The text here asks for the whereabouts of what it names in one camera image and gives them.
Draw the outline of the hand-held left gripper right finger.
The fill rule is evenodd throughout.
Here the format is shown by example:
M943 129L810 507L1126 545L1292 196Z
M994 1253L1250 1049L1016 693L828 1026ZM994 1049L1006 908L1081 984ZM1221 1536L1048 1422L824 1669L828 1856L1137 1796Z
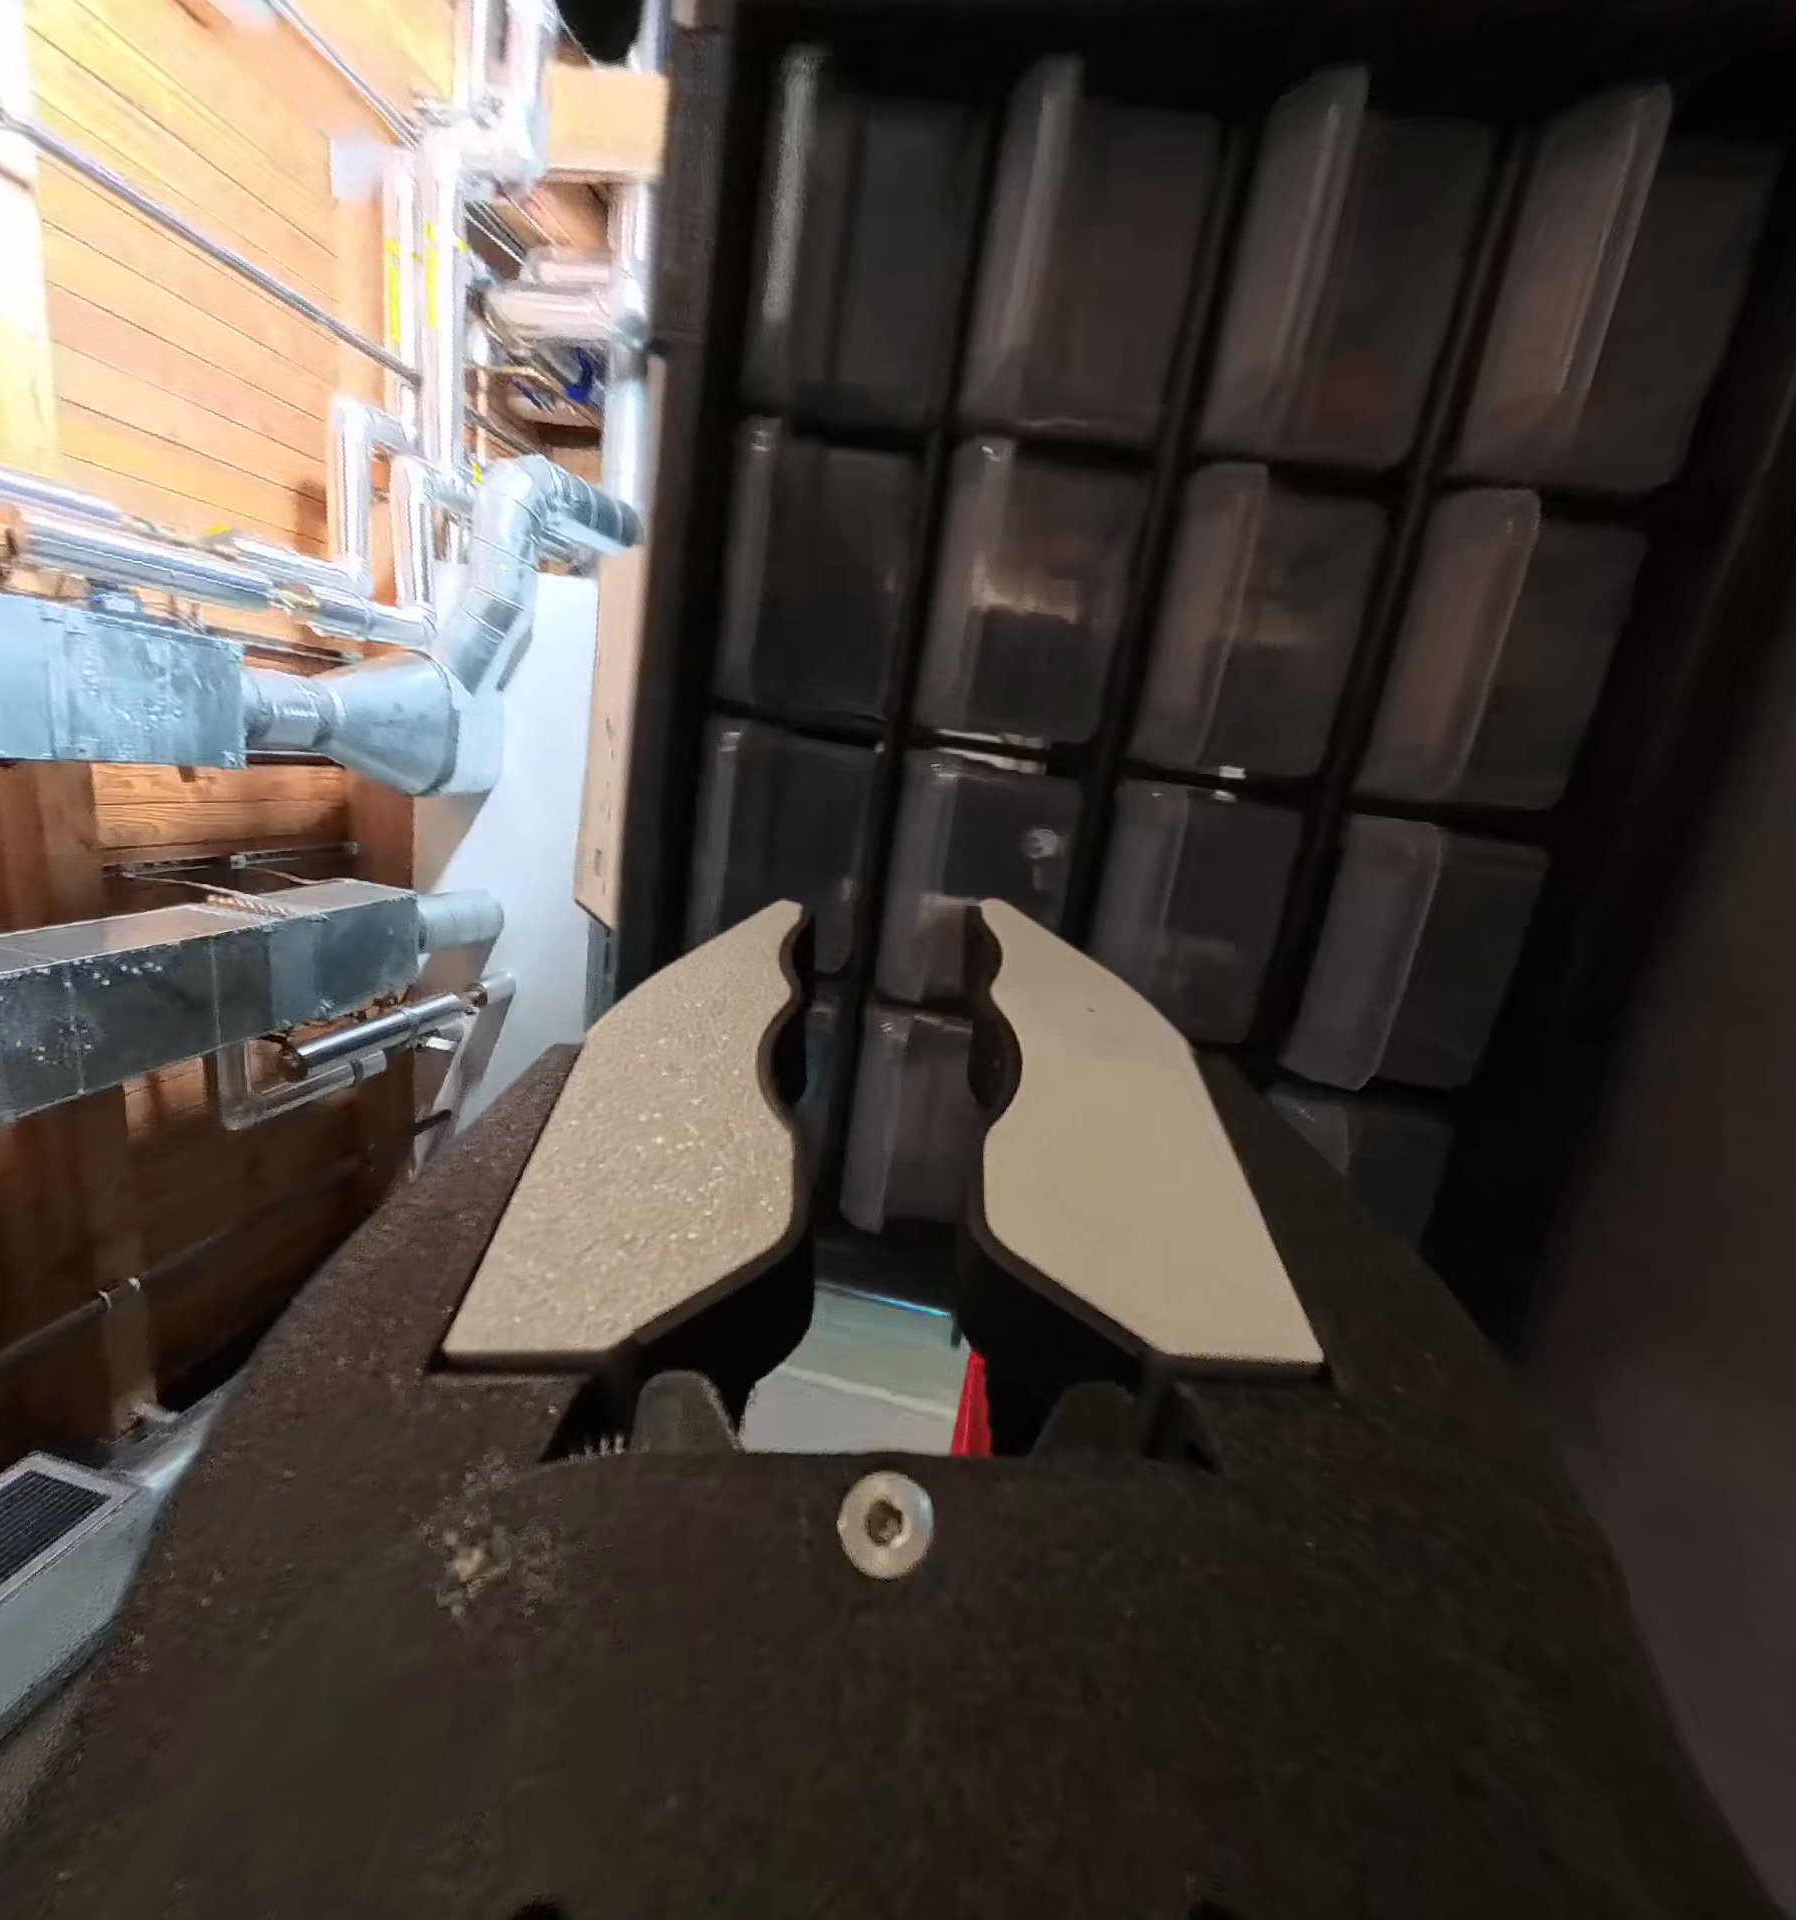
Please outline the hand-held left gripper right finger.
M965 915L959 1323L991 1383L1319 1380L1191 1045L1006 899Z

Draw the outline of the black drawer cabinet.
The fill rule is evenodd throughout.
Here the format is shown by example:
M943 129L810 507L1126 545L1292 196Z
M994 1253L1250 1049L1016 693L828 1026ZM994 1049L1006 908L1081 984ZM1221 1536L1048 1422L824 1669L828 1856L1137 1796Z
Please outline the black drawer cabinet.
M902 87L986 96L1023 61L1105 61L1115 92L1242 99L1290 62L1396 61L1410 79L1491 99L1552 96L1652 71L1695 85L1708 112L1781 146L1781 192L1744 330L1685 478L1648 519L1664 570L1615 663L1584 784L1552 818L1556 864L1465 1106L1453 1185L1412 1243L1473 1323L1514 1349L1608 1062L1669 921L1672 887L1715 811L1744 723L1752 659L1773 635L1796 553L1796 5L678 5L661 187L652 346L664 402L647 613L626 795L619 984L686 944L695 818L727 575L727 486L748 342L755 158L775 62L845 48ZM949 1281L949 1236L818 1231L852 1275Z

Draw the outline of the white vent unit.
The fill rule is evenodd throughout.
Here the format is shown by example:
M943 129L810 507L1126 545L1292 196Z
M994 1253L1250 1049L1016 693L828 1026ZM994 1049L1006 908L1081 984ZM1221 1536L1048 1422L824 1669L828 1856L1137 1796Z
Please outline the white vent unit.
M113 1467L25 1452L0 1473L0 1742L110 1635L200 1451L164 1431Z

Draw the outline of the wooden ceiling beam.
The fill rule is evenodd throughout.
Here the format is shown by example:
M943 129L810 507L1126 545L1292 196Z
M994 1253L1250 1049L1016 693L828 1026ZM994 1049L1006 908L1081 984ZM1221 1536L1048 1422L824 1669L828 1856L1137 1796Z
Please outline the wooden ceiling beam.
M630 65L554 61L544 175L554 180L658 180L672 131L672 79Z

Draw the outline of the metal air duct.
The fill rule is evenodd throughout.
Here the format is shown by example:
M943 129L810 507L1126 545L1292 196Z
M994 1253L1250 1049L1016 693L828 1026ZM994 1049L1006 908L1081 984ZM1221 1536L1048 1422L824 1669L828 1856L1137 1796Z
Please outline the metal air duct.
M500 781L504 701L425 656L295 677L227 638L0 590L0 764L235 771L252 751L408 798L483 795Z
M485 948L491 891L362 878L0 933L0 1127L230 1045L349 1016Z

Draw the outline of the silver pipe bundle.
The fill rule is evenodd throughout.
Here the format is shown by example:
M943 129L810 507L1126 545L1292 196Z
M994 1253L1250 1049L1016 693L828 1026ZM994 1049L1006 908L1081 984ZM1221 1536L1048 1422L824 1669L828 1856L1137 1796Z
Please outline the silver pipe bundle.
M392 146L377 161L382 200L384 405L336 399L328 433L328 549L298 587L308 630L408 654L442 650L437 550L508 557L480 499L498 458L475 453L475 374L535 382L601 418L602 490L645 512L645 360L661 246L661 166L594 167L611 187L606 251L525 251L495 276L471 229L569 180L554 133L554 45L588 61L585 111L626 107L664 136L672 85L661 71L664 5L455 5L454 92L388 111Z

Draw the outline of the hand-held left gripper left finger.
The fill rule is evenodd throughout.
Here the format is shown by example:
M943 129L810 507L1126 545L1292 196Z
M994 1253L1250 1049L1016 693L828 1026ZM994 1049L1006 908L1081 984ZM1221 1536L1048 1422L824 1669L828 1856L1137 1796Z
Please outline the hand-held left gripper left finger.
M766 1287L702 1369L761 1380L810 1306L796 1131L813 924L775 899L620 996L588 1034L446 1327L454 1372L645 1372Z

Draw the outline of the printed instruction sheet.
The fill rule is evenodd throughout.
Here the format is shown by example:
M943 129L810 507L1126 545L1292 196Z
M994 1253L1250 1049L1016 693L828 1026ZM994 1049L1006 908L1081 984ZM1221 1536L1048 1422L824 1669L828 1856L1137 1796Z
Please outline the printed instruction sheet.
M602 929L620 927L623 815L645 631L645 545L597 565L597 631L590 679L575 903Z

